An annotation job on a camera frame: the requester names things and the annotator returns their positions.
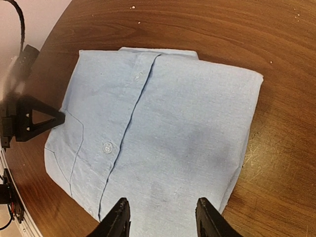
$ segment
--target folded shirt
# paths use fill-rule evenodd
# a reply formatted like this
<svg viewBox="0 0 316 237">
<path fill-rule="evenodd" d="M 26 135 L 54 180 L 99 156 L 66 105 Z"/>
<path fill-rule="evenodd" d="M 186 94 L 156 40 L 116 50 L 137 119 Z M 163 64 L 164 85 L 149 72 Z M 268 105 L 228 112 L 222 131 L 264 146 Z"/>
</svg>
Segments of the folded shirt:
<svg viewBox="0 0 316 237">
<path fill-rule="evenodd" d="M 263 77 L 193 51 L 80 51 L 45 145 L 50 177 L 96 220 L 121 197 L 131 237 L 196 236 L 237 182 Z"/>
</svg>

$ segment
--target wooden table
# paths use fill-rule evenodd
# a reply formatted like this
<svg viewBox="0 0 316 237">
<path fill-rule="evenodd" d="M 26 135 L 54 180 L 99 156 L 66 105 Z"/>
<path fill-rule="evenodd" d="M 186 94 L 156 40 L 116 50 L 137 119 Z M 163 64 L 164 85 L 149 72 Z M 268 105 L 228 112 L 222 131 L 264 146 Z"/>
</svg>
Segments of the wooden table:
<svg viewBox="0 0 316 237">
<path fill-rule="evenodd" d="M 80 49 L 189 49 L 264 75 L 248 151 L 224 217 L 245 237 L 316 236 L 314 0 L 73 0 L 26 92 L 60 108 Z M 48 133 L 6 157 L 45 237 L 84 237 L 92 219 L 46 174 Z"/>
</svg>

